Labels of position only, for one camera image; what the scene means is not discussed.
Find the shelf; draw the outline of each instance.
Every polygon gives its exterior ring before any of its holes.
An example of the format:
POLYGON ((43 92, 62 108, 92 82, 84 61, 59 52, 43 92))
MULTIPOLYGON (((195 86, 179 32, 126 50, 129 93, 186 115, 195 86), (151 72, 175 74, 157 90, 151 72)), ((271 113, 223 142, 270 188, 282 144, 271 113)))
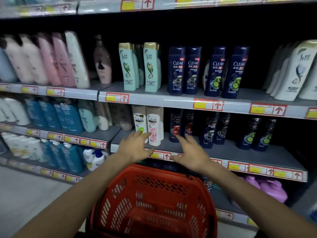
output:
POLYGON ((300 119, 305 118, 309 110, 317 108, 317 102, 313 100, 297 98, 293 102, 280 101, 273 99, 263 90, 258 89, 240 88, 237 99, 224 99, 205 96, 202 88, 198 90, 196 95, 170 95, 166 85, 162 85, 157 93, 145 92, 145 86, 141 86, 135 91, 125 91, 123 82, 115 82, 112 86, 100 91, 98 100, 300 119))
POLYGON ((78 135, 72 135, 64 130, 43 130, 35 125, 18 126, 9 123, 0 123, 1 132, 11 132, 22 135, 30 135, 34 137, 58 140, 61 142, 68 142, 73 144, 80 144, 94 148, 107 149, 108 144, 113 140, 116 134, 121 130, 120 127, 111 126, 108 130, 96 129, 95 132, 82 132, 78 135))
POLYGON ((65 2, 60 4, 40 4, 23 6, 3 6, 0 8, 0 19, 76 15, 77 2, 65 2))
MULTIPOLYGON (((117 152, 121 139, 131 132, 121 130, 112 140, 110 151, 117 152)), ((182 155, 180 143, 170 142, 168 135, 168 132, 164 132, 161 145, 155 147, 150 158, 170 160, 171 155, 182 155)), ((226 140, 224 145, 214 144, 212 149, 204 151, 212 160, 232 171, 307 182, 307 170, 282 146, 269 145, 265 152, 258 152, 239 149, 235 142, 226 140)))
POLYGON ((0 91, 18 94, 97 100, 98 91, 111 85, 112 84, 101 84, 97 80, 91 81, 90 89, 28 85, 22 83, 0 83, 0 91))
POLYGON ((118 13, 131 11, 171 10, 217 6, 259 5, 290 3, 310 0, 108 0, 81 1, 78 14, 118 13))
POLYGON ((210 191, 212 201, 216 208, 216 214, 219 220, 229 220, 244 225, 257 227, 257 225, 241 209, 230 203, 228 195, 222 190, 213 188, 210 191))
POLYGON ((0 165, 72 184, 79 182, 84 176, 90 173, 87 168, 78 176, 64 173, 57 169, 50 169, 47 162, 40 163, 36 160, 21 159, 15 157, 10 151, 0 155, 0 165))

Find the white tile floor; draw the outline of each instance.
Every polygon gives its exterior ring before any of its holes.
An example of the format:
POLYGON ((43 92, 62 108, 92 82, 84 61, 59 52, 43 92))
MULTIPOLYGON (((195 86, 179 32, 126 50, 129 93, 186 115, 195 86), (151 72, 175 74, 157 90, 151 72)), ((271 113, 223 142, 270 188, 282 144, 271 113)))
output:
MULTIPOLYGON (((70 184, 0 166, 0 237, 10 238, 70 184)), ((218 238, 252 238, 255 232, 218 222, 218 238)))

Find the shopping basket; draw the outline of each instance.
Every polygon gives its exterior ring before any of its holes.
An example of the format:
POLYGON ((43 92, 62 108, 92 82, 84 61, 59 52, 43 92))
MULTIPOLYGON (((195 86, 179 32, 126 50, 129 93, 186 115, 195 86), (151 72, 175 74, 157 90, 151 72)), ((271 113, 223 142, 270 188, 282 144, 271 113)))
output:
POLYGON ((86 232, 105 237, 216 237, 216 211, 199 178, 134 164, 94 206, 86 232))

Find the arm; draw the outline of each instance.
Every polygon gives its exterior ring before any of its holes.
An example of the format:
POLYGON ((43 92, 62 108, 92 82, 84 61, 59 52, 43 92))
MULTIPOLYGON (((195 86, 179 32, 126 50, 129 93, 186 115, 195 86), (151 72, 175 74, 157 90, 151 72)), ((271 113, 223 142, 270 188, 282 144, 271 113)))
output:
POLYGON ((145 139, 151 133, 142 136, 141 133, 132 132, 127 139, 123 138, 117 153, 110 155, 101 166, 58 197, 13 238, 74 237, 111 180, 128 165, 153 154, 153 149, 144 149, 145 139))
POLYGON ((177 136, 177 139, 182 145, 184 155, 172 156, 172 159, 214 181, 268 237, 316 237, 317 228, 314 225, 292 212, 286 205, 239 179, 218 162, 210 160, 192 136, 186 135, 186 140, 177 136))

